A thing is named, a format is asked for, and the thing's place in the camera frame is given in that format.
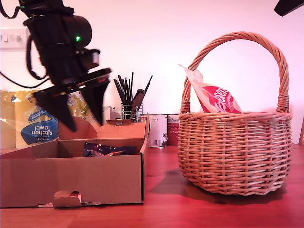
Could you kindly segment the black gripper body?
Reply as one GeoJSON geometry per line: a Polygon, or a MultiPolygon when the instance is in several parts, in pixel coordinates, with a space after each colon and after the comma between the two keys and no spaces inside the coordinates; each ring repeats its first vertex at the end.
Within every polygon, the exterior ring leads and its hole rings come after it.
{"type": "Polygon", "coordinates": [[[69,94],[80,91],[85,83],[98,78],[108,78],[110,68],[89,73],[98,66],[99,51],[40,51],[41,64],[46,68],[53,87],[43,91],[59,91],[69,94]]]}

